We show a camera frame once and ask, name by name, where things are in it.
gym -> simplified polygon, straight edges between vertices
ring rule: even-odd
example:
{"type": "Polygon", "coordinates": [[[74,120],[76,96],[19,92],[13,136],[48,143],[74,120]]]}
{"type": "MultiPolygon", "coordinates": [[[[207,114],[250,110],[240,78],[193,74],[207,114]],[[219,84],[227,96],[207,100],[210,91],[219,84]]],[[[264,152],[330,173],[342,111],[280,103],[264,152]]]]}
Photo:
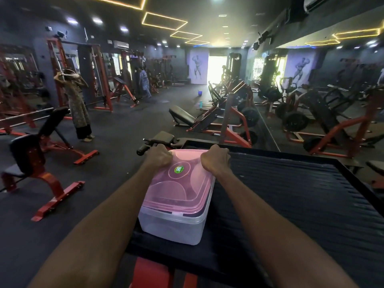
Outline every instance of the gym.
{"type": "Polygon", "coordinates": [[[384,0],[0,0],[0,286],[384,287],[384,0]]]}

pink lid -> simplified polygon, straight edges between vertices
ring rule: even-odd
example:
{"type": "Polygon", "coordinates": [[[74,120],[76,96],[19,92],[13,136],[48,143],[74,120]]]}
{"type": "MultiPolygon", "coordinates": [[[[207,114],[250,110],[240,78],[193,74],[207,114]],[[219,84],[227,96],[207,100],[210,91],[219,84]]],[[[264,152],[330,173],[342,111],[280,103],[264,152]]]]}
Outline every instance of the pink lid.
{"type": "Polygon", "coordinates": [[[143,206],[169,212],[193,214],[205,204],[213,176],[203,169],[200,155],[207,150],[171,150],[170,167],[161,169],[148,188],[143,206]]]}

air conditioner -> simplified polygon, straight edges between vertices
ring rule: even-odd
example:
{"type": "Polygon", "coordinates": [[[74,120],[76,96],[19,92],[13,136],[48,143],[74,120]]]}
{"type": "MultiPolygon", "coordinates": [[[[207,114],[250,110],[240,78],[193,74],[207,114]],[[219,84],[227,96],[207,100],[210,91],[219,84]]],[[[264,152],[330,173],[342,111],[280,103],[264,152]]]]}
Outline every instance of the air conditioner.
{"type": "Polygon", "coordinates": [[[304,0],[304,10],[309,13],[326,1],[328,0],[304,0]]]}
{"type": "Polygon", "coordinates": [[[129,49],[129,44],[126,42],[114,40],[113,41],[113,47],[114,48],[121,48],[121,49],[129,49]]]}

black platform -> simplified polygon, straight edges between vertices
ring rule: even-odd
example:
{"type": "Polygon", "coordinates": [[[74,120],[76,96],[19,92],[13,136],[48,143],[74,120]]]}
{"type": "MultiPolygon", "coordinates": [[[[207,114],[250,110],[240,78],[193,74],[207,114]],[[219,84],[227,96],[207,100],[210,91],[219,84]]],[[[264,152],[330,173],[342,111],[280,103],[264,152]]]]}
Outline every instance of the black platform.
{"type": "MultiPolygon", "coordinates": [[[[210,144],[187,141],[189,147],[210,144]]],[[[383,204],[338,160],[229,148],[243,183],[318,242],[360,287],[384,287],[383,204]]],[[[234,287],[268,282],[218,182],[198,245],[154,237],[137,224],[127,252],[234,287]]]]}

green sticker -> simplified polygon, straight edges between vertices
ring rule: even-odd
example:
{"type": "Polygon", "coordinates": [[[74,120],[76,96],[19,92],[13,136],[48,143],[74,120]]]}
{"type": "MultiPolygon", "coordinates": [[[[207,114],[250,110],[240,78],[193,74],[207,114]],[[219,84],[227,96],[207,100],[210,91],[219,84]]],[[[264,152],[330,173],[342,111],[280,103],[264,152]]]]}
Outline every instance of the green sticker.
{"type": "Polygon", "coordinates": [[[176,173],[176,174],[180,174],[183,170],[184,170],[184,167],[183,167],[183,166],[177,166],[177,167],[175,167],[175,173],[176,173]]]}

